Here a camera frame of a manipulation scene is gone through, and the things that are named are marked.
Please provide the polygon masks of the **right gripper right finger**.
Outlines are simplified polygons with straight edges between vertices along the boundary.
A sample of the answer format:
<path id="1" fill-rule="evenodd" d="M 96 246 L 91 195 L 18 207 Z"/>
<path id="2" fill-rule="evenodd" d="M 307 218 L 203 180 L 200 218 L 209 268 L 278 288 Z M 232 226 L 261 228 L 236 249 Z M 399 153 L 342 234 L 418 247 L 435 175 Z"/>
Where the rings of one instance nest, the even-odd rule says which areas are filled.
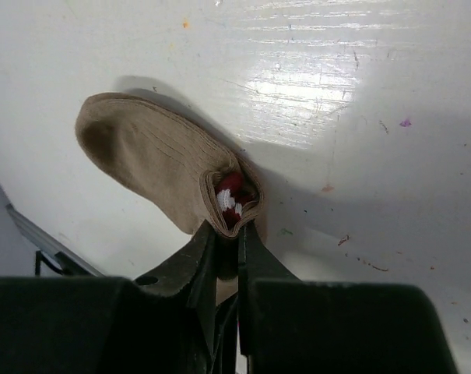
<path id="1" fill-rule="evenodd" d="M 250 373 L 453 373 L 438 314 L 417 287 L 310 282 L 238 239 L 239 336 Z"/>

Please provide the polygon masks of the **tan sock with red cuff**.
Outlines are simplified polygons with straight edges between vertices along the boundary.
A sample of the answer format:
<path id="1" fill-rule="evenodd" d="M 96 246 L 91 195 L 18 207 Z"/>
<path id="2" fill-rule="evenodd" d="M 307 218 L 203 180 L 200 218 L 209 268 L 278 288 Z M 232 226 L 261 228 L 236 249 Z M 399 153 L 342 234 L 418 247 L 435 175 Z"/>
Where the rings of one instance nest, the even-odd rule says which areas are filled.
<path id="1" fill-rule="evenodd" d="M 188 118 L 145 98 L 99 93 L 83 102 L 75 133 L 103 173 L 185 234 L 209 222 L 235 239 L 250 221 L 265 234 L 265 193 L 254 169 Z"/>

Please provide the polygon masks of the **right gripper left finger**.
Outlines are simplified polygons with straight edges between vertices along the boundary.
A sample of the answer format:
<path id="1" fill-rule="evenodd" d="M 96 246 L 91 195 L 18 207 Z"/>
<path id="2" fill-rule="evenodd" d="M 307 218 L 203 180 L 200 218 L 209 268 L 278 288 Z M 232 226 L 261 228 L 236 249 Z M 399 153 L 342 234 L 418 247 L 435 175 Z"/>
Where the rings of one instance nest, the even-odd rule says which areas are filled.
<path id="1" fill-rule="evenodd" d="M 215 373 L 216 235 L 123 277 L 0 277 L 0 373 Z"/>

